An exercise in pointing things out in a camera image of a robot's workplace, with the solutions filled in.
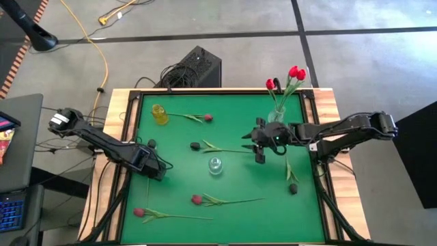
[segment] gray floor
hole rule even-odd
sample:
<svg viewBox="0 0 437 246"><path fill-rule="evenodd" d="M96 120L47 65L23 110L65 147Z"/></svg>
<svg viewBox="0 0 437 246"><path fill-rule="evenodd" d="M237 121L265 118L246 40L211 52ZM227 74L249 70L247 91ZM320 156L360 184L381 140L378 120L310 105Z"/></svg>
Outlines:
<svg viewBox="0 0 437 246"><path fill-rule="evenodd" d="M88 32L97 17L118 5L115 0L67 0ZM437 26L435 1L299 0L306 30ZM40 24L59 39L82 33L58 0L50 0ZM95 38L159 36L239 31L296 31L288 0L156 0L135 8ZM340 115L384 110L399 120L437 98L437 32L308 36L320 87L333 87ZM196 45L223 60L223 87L263 87L268 77L285 78L291 65L306 67L298 36L226 38L99 44L109 63L106 90L132 87L142 76L158 80L160 71L181 60ZM95 49L78 44L45 54L27 54L8 97L43 93L47 107L89 112L104 69ZM151 87L144 82L141 87ZM110 93L100 105L108 105ZM104 109L99 116L105 116ZM46 130L52 112L44 111L38 140L54 137ZM351 151L366 220L373 240L382 243L435 245L437 210L425 210L391 142L370 141ZM36 153L34 165L54 173L86 158L77 150ZM81 180L90 163L68 175ZM46 193L50 209L66 197ZM43 228L66 226L83 209L70 200L44 217ZM80 220L76 216L73 222ZM43 245L72 242L77 229L45 233Z"/></svg>

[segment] keyboard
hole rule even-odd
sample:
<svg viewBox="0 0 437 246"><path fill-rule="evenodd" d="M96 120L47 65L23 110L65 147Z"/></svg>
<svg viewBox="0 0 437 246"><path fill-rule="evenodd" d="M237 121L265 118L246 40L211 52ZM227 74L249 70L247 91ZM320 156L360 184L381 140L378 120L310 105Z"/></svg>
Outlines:
<svg viewBox="0 0 437 246"><path fill-rule="evenodd" d="M0 195L0 233L24 227L25 198L25 192Z"/></svg>

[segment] glass cup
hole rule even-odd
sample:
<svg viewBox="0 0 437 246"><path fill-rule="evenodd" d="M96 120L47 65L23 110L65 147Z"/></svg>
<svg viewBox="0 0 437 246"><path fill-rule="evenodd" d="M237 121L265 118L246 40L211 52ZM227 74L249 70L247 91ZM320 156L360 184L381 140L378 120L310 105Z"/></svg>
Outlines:
<svg viewBox="0 0 437 246"><path fill-rule="evenodd" d="M223 171L223 163L217 157L212 157L208 166L212 175L219 175Z"/></svg>

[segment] green mat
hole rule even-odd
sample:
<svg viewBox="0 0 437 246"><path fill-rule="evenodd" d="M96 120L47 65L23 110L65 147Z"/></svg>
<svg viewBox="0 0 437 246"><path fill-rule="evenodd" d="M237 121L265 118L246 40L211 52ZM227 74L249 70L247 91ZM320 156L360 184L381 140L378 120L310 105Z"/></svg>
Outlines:
<svg viewBox="0 0 437 246"><path fill-rule="evenodd" d="M200 124L170 116L167 125L159 126L150 113L153 104L162 105L169 113L210 113L214 120ZM297 95L290 96L285 107L285 122L303 122ZM244 150L240 146L251 141L241 136L252 130L256 117L267 119L272 108L269 95L145 96L137 135L145 143L155 139L158 154L174 168L162 182L132 176L122 243L324 242L306 148L288 147L290 165L300 181L298 193L291 195L284 156L265 149L266 164L261 165L254 154L202 154L189 147L191 142L205 139L219 148ZM208 171L208 161L214 156L224 165L219 177ZM191 203L193 194L202 193L229 201L265 199L211 207ZM142 224L144 219L133 215L134 208L214 219L164 218Z"/></svg>

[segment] yellow container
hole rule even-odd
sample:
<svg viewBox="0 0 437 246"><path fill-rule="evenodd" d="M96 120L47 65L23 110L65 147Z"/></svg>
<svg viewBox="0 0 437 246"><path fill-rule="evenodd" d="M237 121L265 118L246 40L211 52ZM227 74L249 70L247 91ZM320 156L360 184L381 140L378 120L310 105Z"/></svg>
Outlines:
<svg viewBox="0 0 437 246"><path fill-rule="evenodd" d="M169 121L169 116L161 105L152 106L152 115L158 125L165 125Z"/></svg>

